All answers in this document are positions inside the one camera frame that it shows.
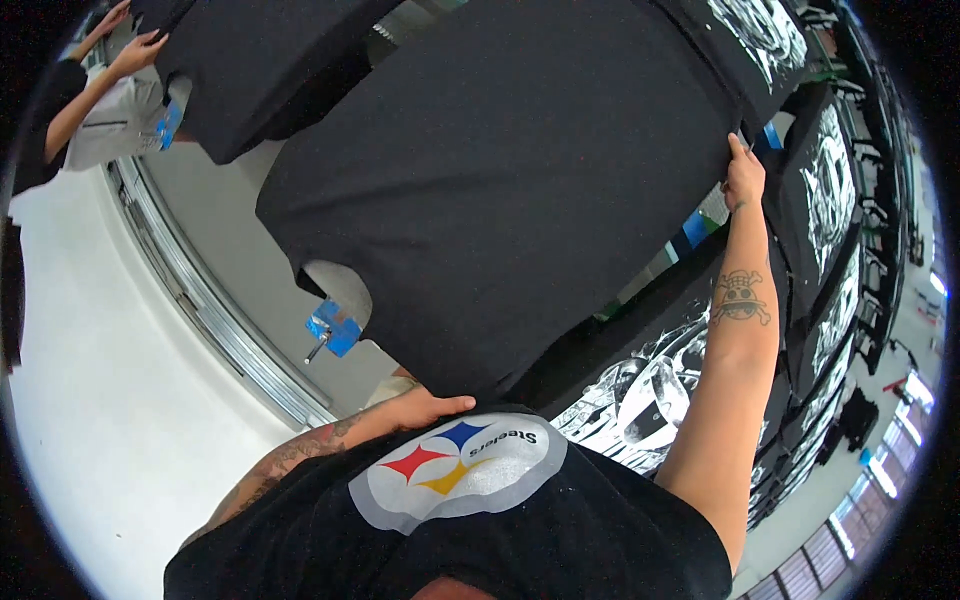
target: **red star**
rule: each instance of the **red star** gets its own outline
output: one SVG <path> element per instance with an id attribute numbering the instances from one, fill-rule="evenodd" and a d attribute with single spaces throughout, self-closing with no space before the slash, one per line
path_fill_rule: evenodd
<path id="1" fill-rule="evenodd" d="M 454 456 L 453 454 L 441 454 L 440 452 L 434 452 L 432 450 L 424 450 L 419 444 L 417 444 L 417 449 L 410 453 L 410 456 L 406 458 L 401 458 L 398 461 L 392 461 L 391 463 L 383 463 L 381 467 L 392 468 L 399 474 L 407 478 L 407 485 L 410 485 L 410 477 L 413 476 L 414 471 L 420 468 L 420 465 L 423 463 L 432 461 L 435 458 L 445 458 L 448 456 Z"/>

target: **hand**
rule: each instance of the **hand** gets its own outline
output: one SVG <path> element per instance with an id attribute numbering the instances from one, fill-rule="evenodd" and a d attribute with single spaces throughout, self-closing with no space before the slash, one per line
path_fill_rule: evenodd
<path id="1" fill-rule="evenodd" d="M 137 36 L 131 40 L 117 56 L 116 60 L 110 65 L 109 69 L 118 77 L 126 77 L 136 73 L 140 69 L 151 65 L 156 60 L 163 44 L 167 43 L 170 34 L 161 37 L 156 43 L 150 43 L 150 40 L 156 36 L 159 29 L 153 30 L 148 34 Z"/>
<path id="2" fill-rule="evenodd" d="M 730 133 L 727 140 L 733 159 L 727 168 L 727 182 L 722 189 L 727 208 L 730 212 L 736 212 L 747 204 L 760 203 L 767 174 L 754 153 L 740 144 L 735 133 Z"/>
<path id="3" fill-rule="evenodd" d="M 103 37 L 116 29 L 116 26 L 130 15 L 130 2 L 131 0 L 123 0 L 123 2 L 110 9 L 110 12 L 107 13 L 104 20 L 100 21 L 100 24 L 93 28 L 93 33 L 99 37 Z"/>
<path id="4" fill-rule="evenodd" d="M 384 400 L 370 408 L 385 421 L 390 431 L 422 429 L 440 417 L 456 415 L 476 406 L 476 400 L 470 396 L 438 398 L 418 385 L 406 394 Z"/>

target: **blue star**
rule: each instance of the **blue star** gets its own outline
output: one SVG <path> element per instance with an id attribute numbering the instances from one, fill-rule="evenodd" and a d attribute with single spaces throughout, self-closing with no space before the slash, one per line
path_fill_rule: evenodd
<path id="1" fill-rule="evenodd" d="M 467 425 L 463 421 L 460 421 L 455 427 L 451 427 L 443 433 L 438 433 L 437 435 L 433 436 L 433 438 L 447 438 L 457 445 L 458 450 L 463 450 L 464 444 L 467 443 L 467 440 L 480 433 L 487 427 L 490 426 L 484 425 L 483 427 L 474 427 L 473 425 Z"/>

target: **skull and crossbones tattoo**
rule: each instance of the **skull and crossbones tattoo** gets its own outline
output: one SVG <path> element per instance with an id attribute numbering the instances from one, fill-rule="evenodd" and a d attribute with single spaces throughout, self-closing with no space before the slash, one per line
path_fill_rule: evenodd
<path id="1" fill-rule="evenodd" d="M 763 281 L 756 271 L 734 271 L 729 275 L 720 275 L 717 281 L 716 300 L 713 304 L 713 324 L 727 316 L 738 321 L 746 321 L 754 315 L 760 317 L 760 324 L 770 323 L 770 313 L 764 308 L 766 302 L 760 301 L 754 292 L 754 285 Z"/>

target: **tattooed arm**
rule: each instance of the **tattooed arm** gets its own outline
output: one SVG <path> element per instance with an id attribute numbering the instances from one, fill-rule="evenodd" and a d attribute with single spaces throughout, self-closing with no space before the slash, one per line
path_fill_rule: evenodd
<path id="1" fill-rule="evenodd" d="M 733 134 L 730 143 L 730 239 L 713 295 L 703 370 L 657 483 L 710 522 L 735 572 L 747 534 L 756 444 L 780 351 L 780 312 L 760 202 L 763 167 Z"/>
<path id="2" fill-rule="evenodd" d="M 420 429 L 444 415 L 455 415 L 473 408 L 469 396 L 437 398 L 418 386 L 403 394 L 335 423 L 311 429 L 283 444 L 243 476 L 213 512 L 210 520 L 194 532 L 183 545 L 215 529 L 247 510 L 287 473 L 308 458 L 336 454 L 363 442 L 398 430 Z"/>

